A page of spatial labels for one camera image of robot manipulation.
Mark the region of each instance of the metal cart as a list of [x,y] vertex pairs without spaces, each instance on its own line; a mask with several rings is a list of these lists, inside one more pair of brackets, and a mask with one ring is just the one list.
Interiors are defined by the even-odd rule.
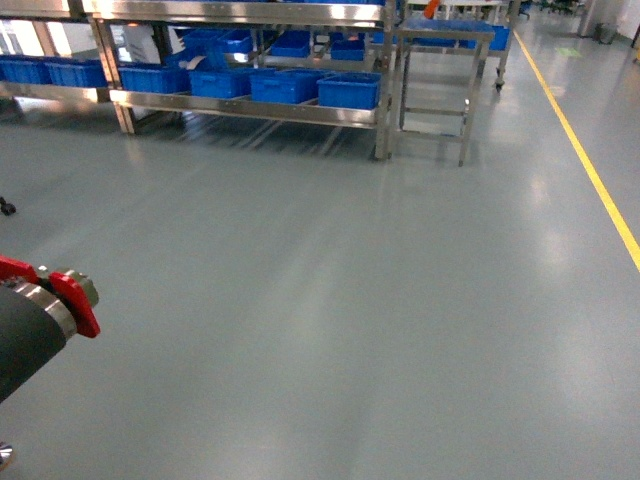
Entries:
[[[506,46],[501,50],[489,49],[489,57],[498,58],[499,63],[496,69],[497,79],[495,87],[498,92],[504,86],[504,75],[507,70],[507,60],[511,50],[513,31],[518,22],[520,4],[522,0],[442,0],[438,8],[437,19],[453,20],[460,18],[484,20],[491,25],[508,27],[509,36]],[[429,0],[407,0],[405,4],[404,17],[409,17],[414,6],[424,6]],[[473,50],[464,48],[433,48],[432,52],[449,53],[455,55],[473,55]]]
[[[412,135],[422,138],[460,143],[458,165],[462,166],[469,147],[473,116],[478,104],[480,83],[482,82],[485,63],[489,52],[489,43],[494,37],[494,31],[490,26],[482,22],[453,22],[458,26],[453,26],[451,28],[447,26],[448,23],[448,21],[410,18],[405,20],[396,31],[398,44],[396,48],[394,66],[394,93],[391,109],[391,125],[393,129],[392,143],[395,144],[398,137],[401,135]],[[465,24],[467,28],[463,29],[461,24]],[[469,77],[467,93],[462,109],[434,109],[422,106],[407,106],[411,52],[415,50],[424,51],[425,48],[430,48],[412,44],[414,39],[419,38],[437,38],[475,42],[471,75]],[[405,130],[404,124],[406,113],[460,117],[460,133],[452,134],[446,132]]]

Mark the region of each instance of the orange object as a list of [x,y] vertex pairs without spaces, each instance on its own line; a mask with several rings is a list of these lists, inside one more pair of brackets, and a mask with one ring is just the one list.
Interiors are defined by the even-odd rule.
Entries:
[[424,8],[424,16],[426,18],[433,18],[433,16],[436,14],[436,10],[438,9],[438,6],[440,5],[440,0],[431,0],[427,6]]

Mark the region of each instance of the metal ring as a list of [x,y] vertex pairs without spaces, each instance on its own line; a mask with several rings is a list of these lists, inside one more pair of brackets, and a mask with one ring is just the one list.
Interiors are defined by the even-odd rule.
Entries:
[[56,321],[66,340],[69,340],[78,333],[78,326],[69,309],[67,309],[57,297],[44,288],[32,283],[21,282],[13,287],[12,290],[28,298],[47,312],[47,314]]
[[13,447],[7,443],[0,442],[0,470],[4,470],[13,459]]

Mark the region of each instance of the trash bin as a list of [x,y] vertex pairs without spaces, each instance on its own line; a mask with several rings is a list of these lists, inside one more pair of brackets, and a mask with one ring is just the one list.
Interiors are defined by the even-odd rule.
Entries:
[[611,45],[616,33],[618,33],[617,25],[612,23],[598,23],[596,25],[596,31],[593,34],[593,39],[603,45]]

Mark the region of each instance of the metal shelving unit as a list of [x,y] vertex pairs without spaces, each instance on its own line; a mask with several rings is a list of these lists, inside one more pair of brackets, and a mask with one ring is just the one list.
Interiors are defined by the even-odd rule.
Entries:
[[34,98],[59,102],[109,102],[108,88],[60,87],[29,83],[0,82],[1,98]]
[[0,18],[8,20],[80,20],[80,0],[0,0]]
[[[395,0],[386,5],[303,4],[303,3],[233,3],[174,1],[107,1],[84,0],[84,11],[98,41],[110,98],[116,107],[121,129],[136,132],[138,120],[133,108],[157,111],[192,111],[204,114],[229,115],[273,120],[317,123],[324,125],[369,128],[376,130],[374,156],[383,160],[389,151],[389,66],[395,20]],[[238,26],[246,28],[343,28],[350,31],[383,31],[384,43],[375,64],[382,74],[380,101],[374,110],[329,108],[314,105],[285,105],[253,102],[248,97],[231,100],[127,92],[118,73],[117,51],[110,26],[114,23],[138,22],[166,27],[170,24],[189,26]],[[294,65],[326,68],[327,61],[295,59]],[[364,62],[349,65],[362,70]]]
[[[45,55],[55,55],[47,21],[86,22],[79,0],[0,0],[0,18],[31,20]],[[60,87],[0,81],[0,98],[34,98],[67,102],[109,102],[107,88]]]

